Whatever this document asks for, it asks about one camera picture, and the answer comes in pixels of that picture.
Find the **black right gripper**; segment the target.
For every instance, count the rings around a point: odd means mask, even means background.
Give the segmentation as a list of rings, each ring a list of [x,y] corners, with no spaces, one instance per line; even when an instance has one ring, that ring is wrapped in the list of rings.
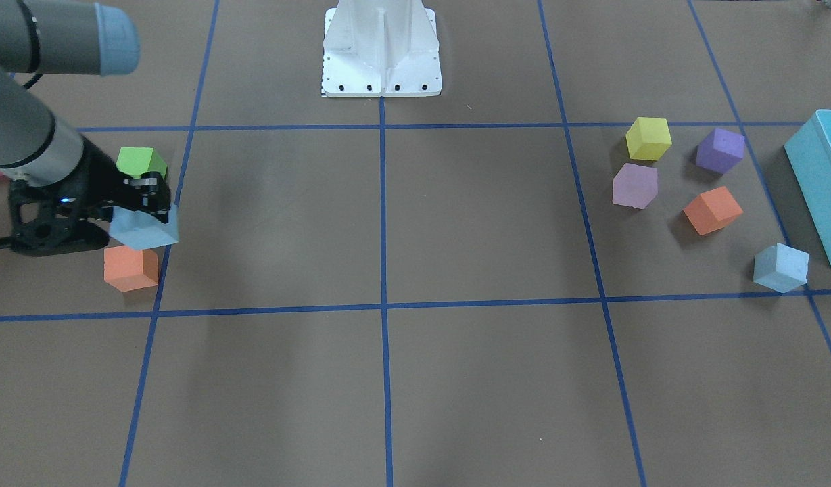
[[[108,154],[84,139],[78,166],[63,180],[32,186],[13,180],[8,191],[11,234],[8,249],[33,258],[106,247],[109,235],[91,219],[104,206],[120,204],[132,212],[169,223],[171,191],[160,172],[128,178]]]

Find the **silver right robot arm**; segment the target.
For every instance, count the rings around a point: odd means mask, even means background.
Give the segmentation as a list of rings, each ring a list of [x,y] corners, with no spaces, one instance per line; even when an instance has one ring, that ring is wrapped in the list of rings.
[[[11,231],[0,250],[90,252],[110,238],[135,250],[179,240],[168,167],[149,148],[112,160],[32,92],[46,74],[126,75],[141,59],[121,9],[77,1],[0,1],[0,173]]]

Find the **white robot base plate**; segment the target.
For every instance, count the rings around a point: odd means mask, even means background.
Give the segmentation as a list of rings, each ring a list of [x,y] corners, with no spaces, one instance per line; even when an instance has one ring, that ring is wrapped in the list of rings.
[[[437,16],[423,2],[340,1],[323,18],[322,96],[442,93]]]

